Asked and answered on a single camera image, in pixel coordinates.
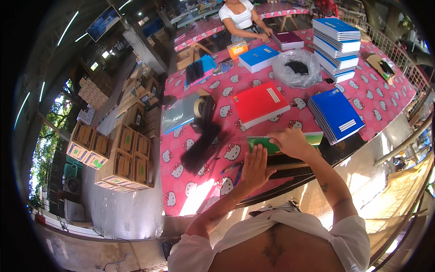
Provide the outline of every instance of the television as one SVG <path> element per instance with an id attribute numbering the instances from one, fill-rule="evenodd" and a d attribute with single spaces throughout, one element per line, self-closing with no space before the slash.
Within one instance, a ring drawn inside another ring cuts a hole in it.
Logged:
<path id="1" fill-rule="evenodd" d="M 97 19 L 86 29 L 88 35 L 97 42 L 121 16 L 113 6 L 109 6 Z"/>

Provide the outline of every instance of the red notebook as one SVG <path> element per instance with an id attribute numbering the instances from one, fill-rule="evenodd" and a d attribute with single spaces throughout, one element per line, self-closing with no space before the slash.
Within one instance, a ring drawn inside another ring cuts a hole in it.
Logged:
<path id="1" fill-rule="evenodd" d="M 290 110 L 290 105 L 272 82 L 233 96 L 233 103 L 246 128 Z"/>

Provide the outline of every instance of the green notebook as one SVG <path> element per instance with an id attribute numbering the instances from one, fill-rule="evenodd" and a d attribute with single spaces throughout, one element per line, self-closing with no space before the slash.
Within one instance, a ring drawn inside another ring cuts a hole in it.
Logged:
<path id="1" fill-rule="evenodd" d="M 323 138 L 323 131 L 320 132 L 305 132 L 304 133 L 305 138 L 307 139 L 307 142 L 317 148 L 322 141 Z M 269 137 L 266 136 L 248 136 L 248 146 L 249 151 L 252 152 L 252 148 L 255 144 L 262 144 L 265 148 L 268 149 L 268 155 L 271 154 L 279 154 L 281 151 L 279 150 L 278 146 L 275 144 L 269 142 Z"/>

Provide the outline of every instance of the green plastic chair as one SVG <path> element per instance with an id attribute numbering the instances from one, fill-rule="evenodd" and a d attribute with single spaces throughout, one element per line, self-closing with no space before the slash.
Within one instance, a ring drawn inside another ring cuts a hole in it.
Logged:
<path id="1" fill-rule="evenodd" d="M 77 166 L 80 169 L 83 169 L 83 164 L 69 155 L 67 155 L 67 162 L 71 163 L 72 165 Z"/>
<path id="2" fill-rule="evenodd" d="M 65 163 L 65 167 L 64 167 L 65 176 L 70 177 L 70 178 L 76 178 L 77 171 L 78 171 L 77 166 L 71 165 L 69 163 Z"/>

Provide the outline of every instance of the fan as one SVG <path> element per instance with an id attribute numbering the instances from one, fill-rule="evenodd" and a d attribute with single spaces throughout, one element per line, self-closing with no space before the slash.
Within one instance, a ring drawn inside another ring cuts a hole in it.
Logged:
<path id="1" fill-rule="evenodd" d="M 338 16 L 338 7 L 333 0 L 315 0 L 314 4 L 320 17 Z"/>

